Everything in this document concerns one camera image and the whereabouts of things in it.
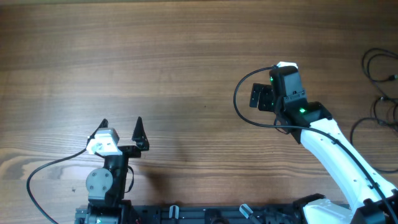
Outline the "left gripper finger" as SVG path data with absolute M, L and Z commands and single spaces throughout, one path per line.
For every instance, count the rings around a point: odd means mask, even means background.
M 95 134 L 97 133 L 97 131 L 101 128 L 107 128 L 108 127 L 108 120 L 106 118 L 104 118 L 102 120 L 102 122 L 99 124 L 99 126 L 94 130 L 94 132 L 88 136 L 87 142 L 86 144 L 88 144 L 92 139 L 95 138 Z
M 149 150 L 149 141 L 144 131 L 144 125 L 140 116 L 137 118 L 136 121 L 136 126 L 132 135 L 132 141 L 135 142 L 136 147 L 139 148 L 141 151 Z

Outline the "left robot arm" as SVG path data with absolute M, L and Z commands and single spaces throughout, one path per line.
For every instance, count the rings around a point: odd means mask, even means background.
M 141 223 L 140 215 L 124 194 L 132 189 L 133 183 L 126 187 L 127 173 L 132 171 L 130 158 L 140 158 L 141 152 L 148 151 L 150 144 L 144 131 L 142 118 L 138 117 L 132 134 L 133 144 L 118 146 L 119 136 L 104 119 L 88 138 L 86 150 L 91 155 L 104 159 L 102 168 L 90 172 L 86 178 L 88 207 L 77 211 L 75 223 Z

